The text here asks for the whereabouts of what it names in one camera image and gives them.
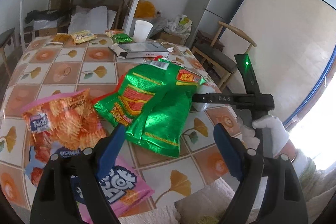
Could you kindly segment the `white gloved right hand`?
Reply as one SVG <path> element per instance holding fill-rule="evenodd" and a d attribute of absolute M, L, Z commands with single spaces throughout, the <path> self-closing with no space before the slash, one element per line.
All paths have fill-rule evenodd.
<path fill-rule="evenodd" d="M 282 125 L 282 122 L 272 115 L 265 115 L 253 121 L 252 127 L 244 125 L 243 120 L 239 117 L 236 118 L 236 121 L 247 148 L 257 149 L 260 146 L 260 140 L 256 137 L 257 129 L 270 129 L 273 157 L 276 157 L 280 153 L 289 140 L 289 134 Z"/>

